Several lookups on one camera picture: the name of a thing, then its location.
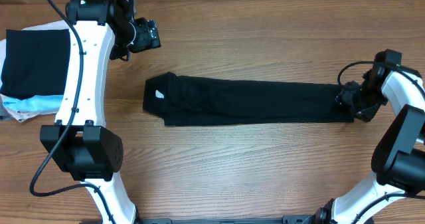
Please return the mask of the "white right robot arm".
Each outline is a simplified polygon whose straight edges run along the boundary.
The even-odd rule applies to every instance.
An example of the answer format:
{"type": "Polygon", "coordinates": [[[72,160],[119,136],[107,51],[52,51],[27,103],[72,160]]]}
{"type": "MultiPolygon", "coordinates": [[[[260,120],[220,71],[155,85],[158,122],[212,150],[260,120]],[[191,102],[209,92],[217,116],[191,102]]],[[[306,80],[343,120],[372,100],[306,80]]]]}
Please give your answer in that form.
{"type": "Polygon", "coordinates": [[[310,223],[366,223],[386,206],[424,191],[424,88],[418,74],[397,67],[383,81],[381,92],[396,118],[376,146],[371,172],[351,191],[330,200],[310,223]]]}

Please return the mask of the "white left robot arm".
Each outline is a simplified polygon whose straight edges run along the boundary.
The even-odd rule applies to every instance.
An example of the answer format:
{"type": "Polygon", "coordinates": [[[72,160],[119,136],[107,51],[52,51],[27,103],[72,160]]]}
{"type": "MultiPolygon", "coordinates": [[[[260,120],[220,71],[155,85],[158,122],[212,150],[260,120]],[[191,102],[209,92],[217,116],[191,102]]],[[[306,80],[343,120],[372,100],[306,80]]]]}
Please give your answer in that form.
{"type": "Polygon", "coordinates": [[[139,223],[120,175],[122,139],[106,127],[104,93],[110,60],[160,47],[156,23],[135,17],[134,0],[70,0],[61,17],[70,59],[54,124],[40,132],[47,160],[89,191],[103,223],[139,223]]]}

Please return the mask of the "black polo shirt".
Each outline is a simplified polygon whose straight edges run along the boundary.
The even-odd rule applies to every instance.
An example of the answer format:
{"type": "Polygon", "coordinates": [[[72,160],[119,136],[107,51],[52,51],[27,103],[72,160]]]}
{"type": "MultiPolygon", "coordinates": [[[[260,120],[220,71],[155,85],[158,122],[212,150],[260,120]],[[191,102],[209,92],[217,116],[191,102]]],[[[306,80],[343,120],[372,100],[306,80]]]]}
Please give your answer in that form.
{"type": "Polygon", "coordinates": [[[143,109],[166,126],[353,122],[334,84],[219,80],[172,72],[145,82],[143,109]]]}

